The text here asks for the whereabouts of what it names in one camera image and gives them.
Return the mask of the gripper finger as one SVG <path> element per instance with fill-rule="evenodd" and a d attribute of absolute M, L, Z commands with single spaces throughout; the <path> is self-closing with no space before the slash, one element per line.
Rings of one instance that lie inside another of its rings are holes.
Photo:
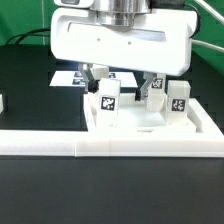
<path fill-rule="evenodd" d="M 155 76 L 156 74 L 152 72 L 141 72 L 141 71 L 134 72 L 134 77 L 137 82 L 137 89 L 135 92 L 136 101 L 141 101 L 144 99 L 147 89 L 152 83 Z"/>
<path fill-rule="evenodd" d="M 78 70 L 84 79 L 85 91 L 96 93 L 99 90 L 99 81 L 94 78 L 93 73 L 91 72 L 92 67 L 92 64 L 78 64 Z"/>

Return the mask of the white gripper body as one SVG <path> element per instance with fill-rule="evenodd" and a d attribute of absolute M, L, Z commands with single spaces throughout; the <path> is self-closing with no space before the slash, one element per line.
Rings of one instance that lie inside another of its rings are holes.
<path fill-rule="evenodd" d="M 192 11 L 155 9 L 132 27 L 106 26 L 90 10 L 59 8 L 51 22 L 58 59 L 180 76 L 191 61 Z"/>

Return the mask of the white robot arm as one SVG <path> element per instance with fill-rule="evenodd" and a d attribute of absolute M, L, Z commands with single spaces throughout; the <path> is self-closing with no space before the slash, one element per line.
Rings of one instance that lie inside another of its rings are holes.
<path fill-rule="evenodd" d="M 54 0 L 58 59 L 180 76 L 191 61 L 198 15 L 184 0 Z"/>

